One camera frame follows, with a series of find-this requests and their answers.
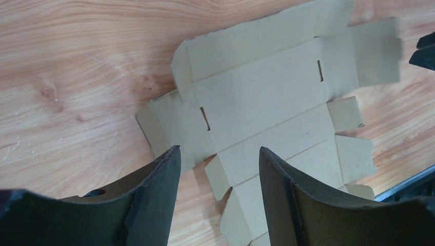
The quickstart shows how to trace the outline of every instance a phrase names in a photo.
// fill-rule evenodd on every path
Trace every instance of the hole in black plate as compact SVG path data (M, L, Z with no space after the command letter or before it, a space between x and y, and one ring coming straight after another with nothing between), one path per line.
M90 191L88 194L84 195L83 197L101 196L104 193L106 193L106 190L96 189L96 190Z

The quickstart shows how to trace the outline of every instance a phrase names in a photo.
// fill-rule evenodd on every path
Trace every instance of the wooden table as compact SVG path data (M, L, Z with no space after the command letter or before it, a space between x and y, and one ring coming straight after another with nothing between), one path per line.
M134 115L174 89L179 43L305 0L0 3L0 187L84 195L153 159ZM435 163L435 72L407 64L435 26L431 0L357 0L352 24L400 20L402 82L355 91L376 194ZM170 245L226 245L204 164L181 177Z

